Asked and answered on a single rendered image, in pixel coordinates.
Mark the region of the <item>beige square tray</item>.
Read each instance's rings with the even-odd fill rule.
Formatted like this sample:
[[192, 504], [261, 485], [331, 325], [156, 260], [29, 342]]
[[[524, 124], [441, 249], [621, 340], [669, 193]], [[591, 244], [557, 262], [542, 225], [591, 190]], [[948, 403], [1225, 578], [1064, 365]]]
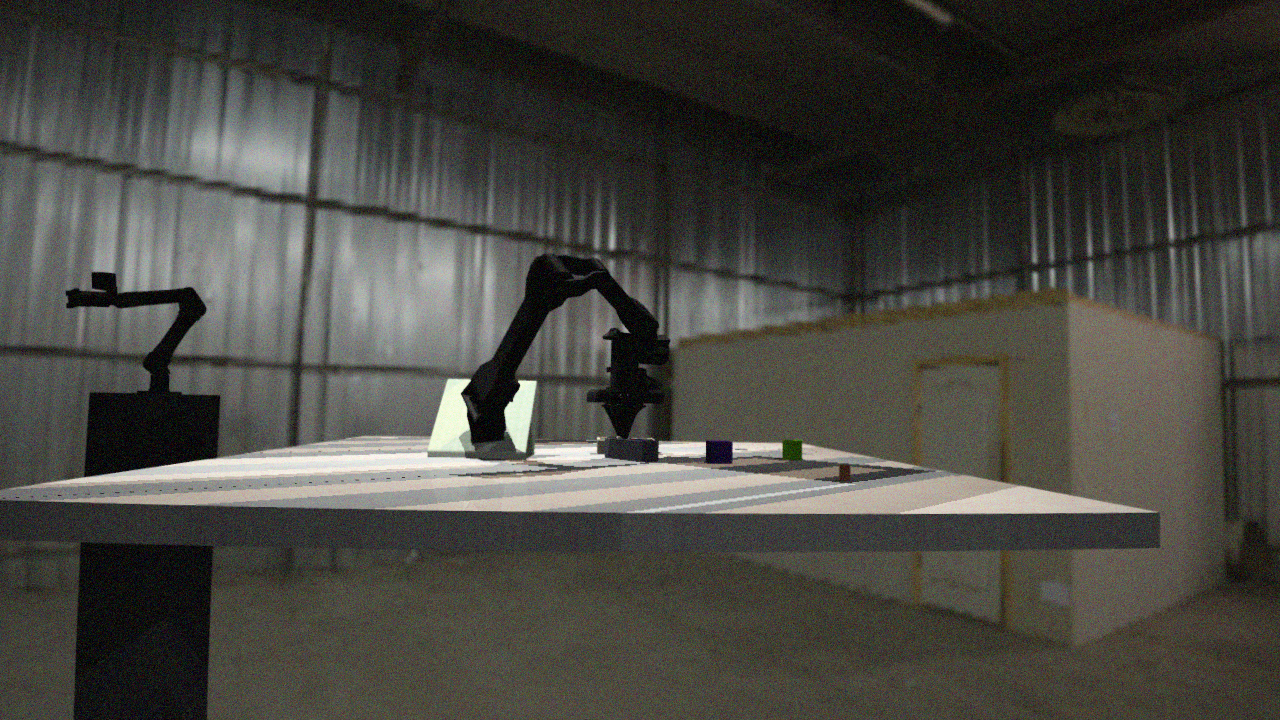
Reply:
[[[653, 438], [634, 438], [634, 439], [653, 439]], [[605, 438], [596, 438], [596, 454], [605, 454]]]

